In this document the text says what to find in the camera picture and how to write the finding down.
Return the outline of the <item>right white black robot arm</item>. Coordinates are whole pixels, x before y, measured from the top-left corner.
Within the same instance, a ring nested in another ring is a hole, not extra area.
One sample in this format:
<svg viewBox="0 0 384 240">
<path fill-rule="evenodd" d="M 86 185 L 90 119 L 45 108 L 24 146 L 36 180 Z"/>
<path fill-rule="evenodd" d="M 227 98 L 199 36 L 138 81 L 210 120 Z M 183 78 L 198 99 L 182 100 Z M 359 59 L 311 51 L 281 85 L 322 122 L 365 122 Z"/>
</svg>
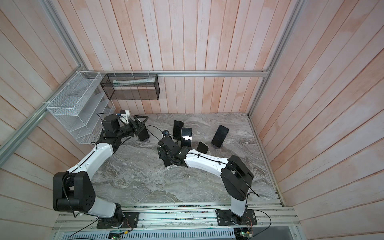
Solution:
<svg viewBox="0 0 384 240">
<path fill-rule="evenodd" d="M 239 157 L 219 158 L 203 154 L 191 147 L 180 147 L 170 137 L 163 137 L 158 145 L 159 158 L 166 167 L 196 168 L 220 177 L 231 196 L 230 211 L 238 217 L 244 215 L 254 175 Z"/>
</svg>

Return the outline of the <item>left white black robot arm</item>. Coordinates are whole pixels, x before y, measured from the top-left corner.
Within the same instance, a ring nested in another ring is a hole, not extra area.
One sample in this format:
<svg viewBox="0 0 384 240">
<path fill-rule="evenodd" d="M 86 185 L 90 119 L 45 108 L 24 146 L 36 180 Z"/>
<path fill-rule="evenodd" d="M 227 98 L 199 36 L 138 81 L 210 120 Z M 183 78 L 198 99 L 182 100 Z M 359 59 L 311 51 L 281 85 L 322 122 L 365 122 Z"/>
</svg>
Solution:
<svg viewBox="0 0 384 240">
<path fill-rule="evenodd" d="M 120 222 L 124 215 L 117 203 L 97 197 L 91 179 L 103 163 L 122 145 L 123 139 L 138 136 L 147 116 L 135 115 L 123 122 L 118 115 L 102 121 L 102 132 L 94 148 L 75 166 L 53 177 L 53 209 L 57 212 L 84 213 Z"/>
</svg>

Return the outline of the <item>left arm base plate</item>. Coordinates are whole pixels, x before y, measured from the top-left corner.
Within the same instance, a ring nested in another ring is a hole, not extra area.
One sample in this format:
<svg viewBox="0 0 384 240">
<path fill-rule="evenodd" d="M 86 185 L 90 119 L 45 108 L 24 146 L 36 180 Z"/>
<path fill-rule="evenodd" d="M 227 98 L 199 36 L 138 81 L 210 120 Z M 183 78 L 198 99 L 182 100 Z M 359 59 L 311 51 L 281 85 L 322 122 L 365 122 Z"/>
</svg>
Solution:
<svg viewBox="0 0 384 240">
<path fill-rule="evenodd" d="M 112 218 L 98 220 L 97 229 L 135 229 L 138 225 L 139 212 L 122 212 Z"/>
</svg>

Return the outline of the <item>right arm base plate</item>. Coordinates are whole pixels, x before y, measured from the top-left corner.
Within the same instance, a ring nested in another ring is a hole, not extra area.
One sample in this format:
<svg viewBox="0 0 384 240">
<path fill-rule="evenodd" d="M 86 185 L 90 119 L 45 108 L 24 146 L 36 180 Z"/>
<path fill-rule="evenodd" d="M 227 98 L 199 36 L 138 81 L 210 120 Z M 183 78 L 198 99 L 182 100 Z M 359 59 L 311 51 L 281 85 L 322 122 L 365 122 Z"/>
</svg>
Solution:
<svg viewBox="0 0 384 240">
<path fill-rule="evenodd" d="M 239 217 L 230 210 L 216 209 L 217 222 L 219 226 L 253 226 L 257 225 L 257 219 L 254 210 L 246 209 L 244 214 Z"/>
</svg>

